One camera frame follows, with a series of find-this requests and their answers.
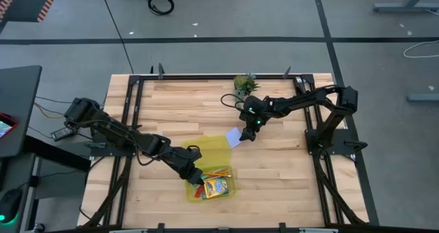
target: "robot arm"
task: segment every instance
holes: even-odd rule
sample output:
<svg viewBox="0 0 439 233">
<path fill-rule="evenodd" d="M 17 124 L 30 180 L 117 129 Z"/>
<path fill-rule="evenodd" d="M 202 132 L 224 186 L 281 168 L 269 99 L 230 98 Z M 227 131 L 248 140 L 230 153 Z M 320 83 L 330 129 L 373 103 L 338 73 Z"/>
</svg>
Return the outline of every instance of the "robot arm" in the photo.
<svg viewBox="0 0 439 233">
<path fill-rule="evenodd" d="M 337 103 L 334 105 L 327 95 L 337 93 Z M 317 126 L 322 140 L 331 142 L 331 132 L 345 116 L 352 115 L 357 111 L 358 92 L 350 86 L 347 88 L 339 86 L 328 86 L 317 88 L 312 92 L 295 96 L 289 99 L 265 97 L 260 100 L 254 96 L 249 96 L 244 101 L 244 108 L 241 109 L 239 119 L 246 122 L 246 127 L 242 132 L 240 140 L 254 141 L 256 133 L 259 132 L 271 118 L 286 117 L 291 111 L 306 108 L 314 105 L 321 105 L 331 111 L 328 119 Z"/>
<path fill-rule="evenodd" d="M 175 170 L 180 178 L 191 184 L 203 185 L 202 171 L 195 168 L 194 161 L 201 158 L 198 148 L 171 147 L 171 141 L 157 134 L 142 134 L 137 130 L 108 116 L 99 109 L 96 101 L 75 98 L 66 111 L 65 125 L 70 128 L 90 127 L 106 137 L 106 140 L 120 150 L 130 154 L 137 150 L 153 159 L 162 160 Z"/>
</svg>

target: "wooden table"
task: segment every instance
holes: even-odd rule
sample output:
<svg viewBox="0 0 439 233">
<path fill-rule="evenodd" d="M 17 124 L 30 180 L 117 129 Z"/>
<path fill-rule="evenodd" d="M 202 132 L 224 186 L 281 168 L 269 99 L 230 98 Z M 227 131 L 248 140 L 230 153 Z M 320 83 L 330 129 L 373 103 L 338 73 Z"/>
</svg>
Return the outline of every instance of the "wooden table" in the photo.
<svg viewBox="0 0 439 233">
<path fill-rule="evenodd" d="M 129 75 L 113 75 L 104 110 L 121 120 Z M 316 87 L 333 84 L 331 74 L 314 74 Z M 261 86 L 253 95 L 264 98 L 292 97 L 290 79 L 258 79 Z M 133 90 L 131 112 L 136 89 Z M 179 146 L 201 136 L 225 135 L 233 127 L 242 129 L 239 112 L 220 103 L 220 97 L 233 92 L 232 80 L 163 80 L 147 81 L 143 86 L 139 124 L 140 132 L 161 134 Z M 323 119 L 329 115 L 321 107 Z M 311 109 L 313 125 L 316 118 Z M 303 110 L 282 119 L 270 119 L 261 128 L 255 142 L 247 140 L 232 150 L 237 195 L 228 199 L 190 204 L 185 197 L 184 182 L 162 162 L 141 167 L 134 159 L 131 166 L 123 228 L 277 228 L 323 226 L 316 175 L 307 153 Z M 340 195 L 364 221 L 368 220 L 354 163 L 343 156 L 332 156 Z M 113 158 L 96 165 L 88 176 L 82 203 L 83 211 L 92 215 L 107 195 Z M 335 213 L 331 196 L 328 205 L 331 220 Z M 119 198 L 114 200 L 117 208 Z M 117 209 L 113 209 L 115 222 Z M 86 219 L 80 215 L 78 224 Z"/>
</svg>

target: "gray floor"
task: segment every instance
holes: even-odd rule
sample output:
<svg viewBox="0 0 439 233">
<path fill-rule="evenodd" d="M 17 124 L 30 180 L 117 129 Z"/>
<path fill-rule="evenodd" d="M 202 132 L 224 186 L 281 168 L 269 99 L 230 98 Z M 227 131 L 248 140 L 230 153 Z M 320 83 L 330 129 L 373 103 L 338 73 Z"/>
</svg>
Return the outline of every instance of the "gray floor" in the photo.
<svg viewBox="0 0 439 233">
<path fill-rule="evenodd" d="M 323 35 L 314 0 L 174 1 L 175 12 L 162 17 L 152 15 L 144 0 L 108 3 L 124 38 Z M 386 1 L 402 0 L 322 0 L 332 37 L 439 36 L 439 16 L 371 12 L 374 2 Z M 118 36 L 103 0 L 55 0 L 43 23 L 8 23 L 0 34 L 0 39 L 51 38 Z M 369 143 L 364 157 L 380 223 L 439 229 L 439 105 L 405 100 L 410 92 L 439 90 L 439 58 L 404 58 L 410 45 L 335 44 L 335 50 L 345 84 L 359 91 L 355 122 L 361 140 Z M 159 62 L 173 73 L 283 72 L 289 66 L 298 73 L 332 72 L 326 45 L 319 43 L 129 44 L 127 50 L 136 73 L 147 73 Z M 438 54 L 439 46 L 414 53 Z M 38 95 L 65 101 L 102 102 L 110 75 L 130 72 L 121 45 L 0 45 L 0 68 L 31 64 L 43 66 Z M 61 112 L 68 106 L 38 102 Z M 62 121 L 48 121 L 35 110 L 30 125 L 48 134 Z M 28 134 L 51 143 L 32 130 Z M 42 172 L 63 169 L 44 163 Z M 52 177 L 40 189 L 48 191 L 49 184 L 64 179 Z M 76 224 L 84 177 L 69 180 L 69 186 L 53 192 L 63 197 L 41 202 L 37 220 L 48 230 Z M 61 207 L 70 210 L 61 212 Z"/>
</svg>

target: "black desk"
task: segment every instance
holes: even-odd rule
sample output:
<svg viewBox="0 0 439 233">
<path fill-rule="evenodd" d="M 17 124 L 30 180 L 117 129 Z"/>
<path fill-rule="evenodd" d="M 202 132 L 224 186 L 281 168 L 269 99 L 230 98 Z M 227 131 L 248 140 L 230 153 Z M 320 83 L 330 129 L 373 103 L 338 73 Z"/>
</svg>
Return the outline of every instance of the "black desk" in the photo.
<svg viewBox="0 0 439 233">
<path fill-rule="evenodd" d="M 23 197 L 19 212 L 11 222 L 0 223 L 1 233 L 20 231 L 26 204 L 29 214 L 24 230 L 33 227 L 38 200 L 34 199 L 32 193 L 31 198 L 27 199 L 30 186 L 27 182 L 32 179 L 36 156 L 83 172 L 88 171 L 91 163 L 90 160 L 26 135 L 41 71 L 41 66 L 0 69 L 0 112 L 9 114 L 19 122 L 0 139 L 0 197 L 6 191 L 24 184 L 21 186 Z"/>
</svg>

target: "green plant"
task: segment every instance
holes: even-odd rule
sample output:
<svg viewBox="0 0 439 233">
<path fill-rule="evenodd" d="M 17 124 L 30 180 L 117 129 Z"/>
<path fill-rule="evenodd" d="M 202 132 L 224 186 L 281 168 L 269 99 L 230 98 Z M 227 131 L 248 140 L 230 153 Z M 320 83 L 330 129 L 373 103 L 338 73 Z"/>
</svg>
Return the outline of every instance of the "green plant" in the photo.
<svg viewBox="0 0 439 233">
<path fill-rule="evenodd" d="M 235 77 L 235 95 L 240 99 L 244 99 L 246 95 L 255 91 L 259 86 L 254 79 L 256 79 L 256 75 L 253 73 L 237 75 Z"/>
</svg>

